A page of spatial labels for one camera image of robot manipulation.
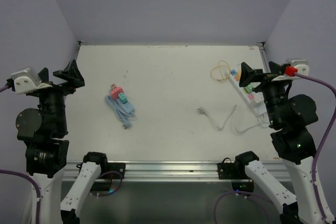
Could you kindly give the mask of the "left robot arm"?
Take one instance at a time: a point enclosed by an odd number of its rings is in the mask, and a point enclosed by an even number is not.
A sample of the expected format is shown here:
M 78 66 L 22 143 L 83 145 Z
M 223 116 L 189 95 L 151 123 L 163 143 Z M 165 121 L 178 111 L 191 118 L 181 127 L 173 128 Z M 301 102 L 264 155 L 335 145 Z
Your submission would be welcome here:
M 26 68 L 11 75 L 14 90 L 39 99 L 36 109 L 28 108 L 16 118 L 17 139 L 26 145 L 26 170 L 34 181 L 36 197 L 32 223 L 79 223 L 80 211 L 97 178 L 109 172 L 104 153 L 87 153 L 79 174 L 69 191 L 61 198 L 62 179 L 67 164 L 69 141 L 66 121 L 65 97 L 85 85 L 76 61 L 71 60 L 65 69 L 53 73 L 63 80 L 61 84 L 49 81 L 49 72 Z

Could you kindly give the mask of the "brown pink plug adapter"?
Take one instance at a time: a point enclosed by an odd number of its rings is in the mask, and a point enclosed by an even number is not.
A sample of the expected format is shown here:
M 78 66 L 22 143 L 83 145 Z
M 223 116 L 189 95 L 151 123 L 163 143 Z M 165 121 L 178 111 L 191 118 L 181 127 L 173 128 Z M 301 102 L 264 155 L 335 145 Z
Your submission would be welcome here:
M 114 90 L 114 89 L 116 89 L 118 86 L 116 85 L 116 84 L 112 84 L 111 86 L 110 86 L 110 89 L 111 90 Z

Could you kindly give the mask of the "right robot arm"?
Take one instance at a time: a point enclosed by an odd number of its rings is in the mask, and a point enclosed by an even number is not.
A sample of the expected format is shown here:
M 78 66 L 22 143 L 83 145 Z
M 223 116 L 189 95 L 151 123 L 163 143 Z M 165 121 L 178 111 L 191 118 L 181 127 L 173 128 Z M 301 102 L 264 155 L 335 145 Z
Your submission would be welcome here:
M 248 177 L 260 187 L 277 208 L 282 223 L 335 223 L 317 171 L 322 145 L 314 143 L 307 129 L 318 120 L 316 103 L 305 94 L 289 96 L 294 80 L 309 79 L 307 62 L 270 62 L 269 72 L 243 62 L 240 69 L 239 86 L 255 83 L 254 91 L 264 97 L 269 126 L 273 129 L 272 144 L 289 173 L 293 191 L 277 181 L 251 151 L 236 156 L 236 176 Z

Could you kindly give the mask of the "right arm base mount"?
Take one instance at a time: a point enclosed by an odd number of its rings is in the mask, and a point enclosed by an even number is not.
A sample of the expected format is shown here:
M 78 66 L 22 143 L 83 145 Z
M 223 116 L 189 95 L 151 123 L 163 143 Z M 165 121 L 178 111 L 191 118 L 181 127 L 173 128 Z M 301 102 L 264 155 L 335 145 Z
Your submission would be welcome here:
M 244 191 L 253 193 L 255 190 L 254 182 L 246 175 L 238 171 L 234 161 L 229 157 L 224 158 L 221 162 L 217 163 L 217 174 L 219 180 L 230 182 L 233 191 Z

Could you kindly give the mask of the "white power strip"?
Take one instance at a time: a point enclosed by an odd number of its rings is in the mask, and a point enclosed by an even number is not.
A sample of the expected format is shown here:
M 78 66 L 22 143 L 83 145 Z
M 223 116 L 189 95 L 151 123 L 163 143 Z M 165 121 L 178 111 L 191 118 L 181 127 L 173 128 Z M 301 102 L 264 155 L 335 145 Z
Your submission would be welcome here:
M 266 112 L 266 107 L 265 107 L 265 104 L 264 104 L 263 95 L 261 93 L 255 93 L 255 92 L 253 92 L 251 94 L 247 94 L 245 92 L 244 88 L 239 87 L 239 82 L 237 82 L 234 79 L 235 71 L 238 71 L 238 69 L 228 68 L 228 70 L 225 72 L 225 76 L 223 76 L 223 73 L 219 70 L 219 73 L 222 75 L 222 78 L 217 79 L 217 81 L 226 81 L 226 80 L 229 81 L 231 83 L 231 85 L 233 86 L 233 88 L 236 90 L 237 94 L 242 98 L 242 100 L 244 101 L 244 103 L 249 108 L 249 110 L 251 111 L 251 113 L 253 114 L 253 116 L 256 118 L 256 121 L 257 121 L 257 123 L 255 123 L 251 126 L 248 126 L 244 129 L 239 129 L 236 126 L 234 126 L 233 129 L 234 129 L 235 134 L 241 135 L 241 134 L 244 134 L 247 131 L 249 131 L 253 128 L 256 128 L 256 127 L 260 127 L 262 129 L 267 128 L 268 125 L 269 125 L 269 120 L 268 120 L 268 116 L 267 116 L 267 112 Z M 205 115 L 208 118 L 212 127 L 216 131 L 222 131 L 224 129 L 224 127 L 226 126 L 228 120 L 231 118 L 231 116 L 235 112 L 237 112 L 237 105 L 233 106 L 233 109 L 232 109 L 231 113 L 227 116 L 227 118 L 224 120 L 222 125 L 219 125 L 204 107 L 201 106 L 201 107 L 197 108 L 197 112 L 198 112 L 198 114 Z

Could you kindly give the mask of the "yellow plug adapter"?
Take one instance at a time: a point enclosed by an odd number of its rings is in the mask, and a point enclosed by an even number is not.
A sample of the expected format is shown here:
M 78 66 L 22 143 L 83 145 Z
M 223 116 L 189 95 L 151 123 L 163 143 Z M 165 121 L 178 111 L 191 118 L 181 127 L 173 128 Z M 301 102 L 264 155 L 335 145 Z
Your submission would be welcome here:
M 235 79 L 237 82 L 240 81 L 240 76 L 241 76 L 241 71 L 240 71 L 240 70 L 235 71 L 234 79 Z

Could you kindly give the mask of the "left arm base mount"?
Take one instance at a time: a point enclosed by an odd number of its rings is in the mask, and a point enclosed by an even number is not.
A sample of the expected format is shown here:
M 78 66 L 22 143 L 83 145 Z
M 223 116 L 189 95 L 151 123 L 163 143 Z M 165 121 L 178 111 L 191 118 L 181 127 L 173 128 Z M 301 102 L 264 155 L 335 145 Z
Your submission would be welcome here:
M 98 191 L 92 191 L 92 187 L 97 180 L 106 180 L 107 184 L 111 186 L 113 179 L 118 179 L 119 185 L 112 192 L 99 193 Z M 97 197 L 108 196 L 118 191 L 122 185 L 124 175 L 120 172 L 119 167 L 111 168 L 108 162 L 105 161 L 86 161 L 82 162 L 79 170 L 79 174 L 72 186 L 75 198 L 84 198 L 89 194 L 94 194 Z

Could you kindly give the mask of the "teal plug adapter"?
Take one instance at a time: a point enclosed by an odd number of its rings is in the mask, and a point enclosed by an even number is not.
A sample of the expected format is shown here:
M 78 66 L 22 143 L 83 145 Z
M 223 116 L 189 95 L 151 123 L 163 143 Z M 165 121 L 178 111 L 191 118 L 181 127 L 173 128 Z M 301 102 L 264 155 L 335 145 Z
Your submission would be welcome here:
M 118 94 L 118 98 L 122 104 L 125 104 L 128 102 L 127 97 L 123 92 Z

